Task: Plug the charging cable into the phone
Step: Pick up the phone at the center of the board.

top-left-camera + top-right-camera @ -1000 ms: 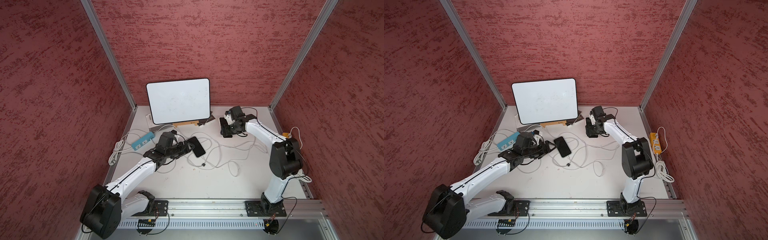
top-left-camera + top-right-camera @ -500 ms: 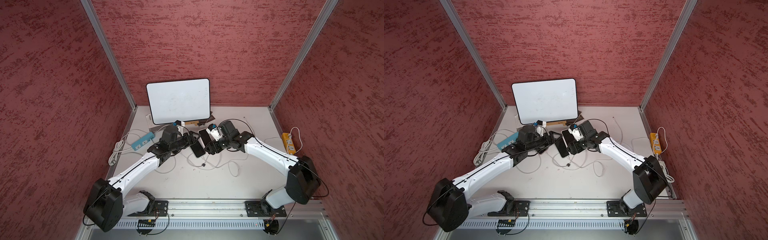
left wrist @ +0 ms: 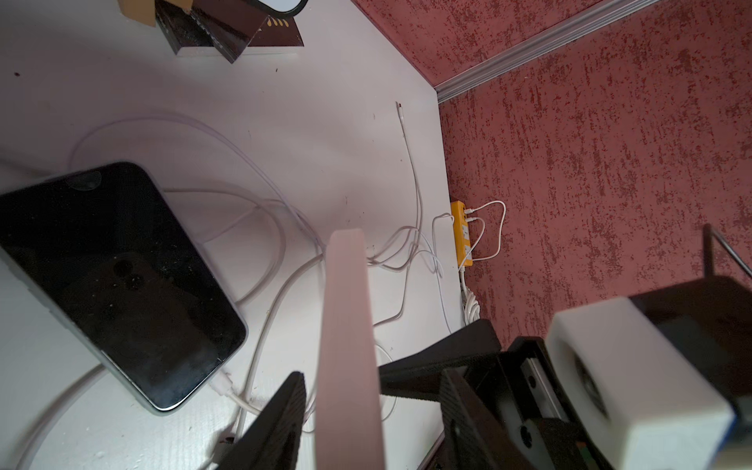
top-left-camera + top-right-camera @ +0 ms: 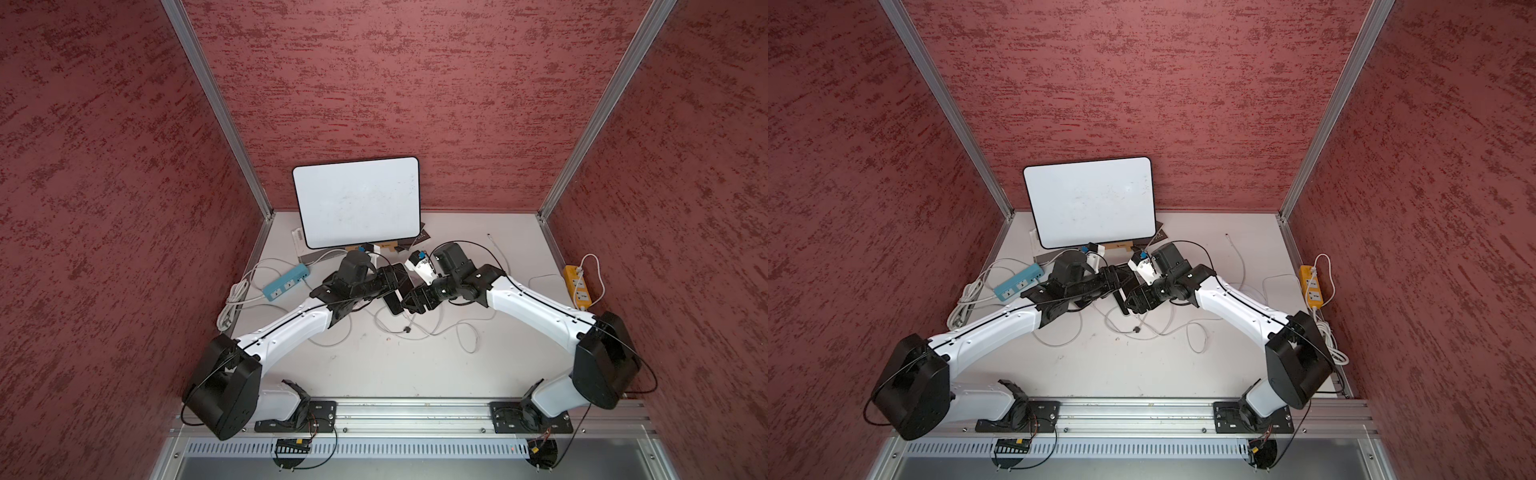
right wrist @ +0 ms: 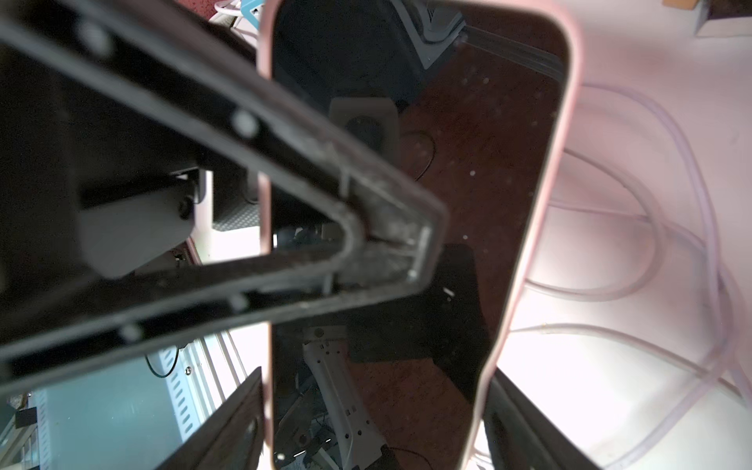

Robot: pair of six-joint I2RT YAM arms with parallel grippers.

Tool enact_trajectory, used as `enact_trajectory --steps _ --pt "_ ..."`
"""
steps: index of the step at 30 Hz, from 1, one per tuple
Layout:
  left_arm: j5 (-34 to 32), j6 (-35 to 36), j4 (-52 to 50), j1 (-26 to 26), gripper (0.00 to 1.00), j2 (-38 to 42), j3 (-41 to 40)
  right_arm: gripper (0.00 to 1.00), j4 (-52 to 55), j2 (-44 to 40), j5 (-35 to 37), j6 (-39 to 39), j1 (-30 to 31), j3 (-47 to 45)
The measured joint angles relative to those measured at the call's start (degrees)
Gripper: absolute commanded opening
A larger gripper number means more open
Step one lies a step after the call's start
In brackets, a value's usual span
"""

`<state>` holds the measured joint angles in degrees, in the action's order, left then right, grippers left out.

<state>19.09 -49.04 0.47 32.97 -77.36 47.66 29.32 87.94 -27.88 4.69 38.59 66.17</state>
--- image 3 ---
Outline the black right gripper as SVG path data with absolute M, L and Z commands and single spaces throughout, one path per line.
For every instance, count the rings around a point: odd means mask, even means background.
M 712 464 L 751 465 L 751 293 L 726 276 L 711 276 L 629 299 L 729 403 L 734 421 Z M 615 469 L 588 436 L 565 395 L 544 338 L 518 338 L 505 351 L 487 319 L 477 320 L 425 350 L 378 368 L 382 396 L 440 401 L 442 373 L 462 377 L 489 367 L 499 379 L 480 395 L 512 442 L 540 468 Z

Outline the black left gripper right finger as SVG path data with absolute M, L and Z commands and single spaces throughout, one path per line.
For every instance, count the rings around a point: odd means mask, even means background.
M 456 369 L 442 372 L 440 405 L 450 469 L 534 469 Z

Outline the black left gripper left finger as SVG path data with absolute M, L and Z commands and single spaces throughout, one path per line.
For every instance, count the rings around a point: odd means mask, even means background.
M 304 374 L 292 372 L 217 469 L 295 469 L 306 398 Z

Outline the phone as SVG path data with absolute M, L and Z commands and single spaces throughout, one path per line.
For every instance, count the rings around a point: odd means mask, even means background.
M 315 409 L 318 469 L 383 469 L 380 379 L 373 334 L 364 234 L 332 233 Z
M 143 407 L 179 409 L 248 329 L 145 168 L 115 162 L 1 195 L 1 258 Z

